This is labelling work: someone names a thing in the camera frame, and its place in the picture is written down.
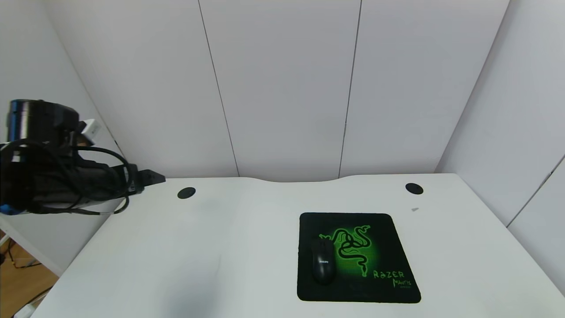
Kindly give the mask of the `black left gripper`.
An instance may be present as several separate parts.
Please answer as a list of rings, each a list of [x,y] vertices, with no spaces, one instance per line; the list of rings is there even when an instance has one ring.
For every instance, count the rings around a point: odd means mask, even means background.
[[[164,175],[145,169],[138,171],[136,165],[101,165],[96,168],[79,168],[78,183],[82,194],[75,207],[90,207],[108,201],[125,199],[138,194],[140,187],[166,182]]]

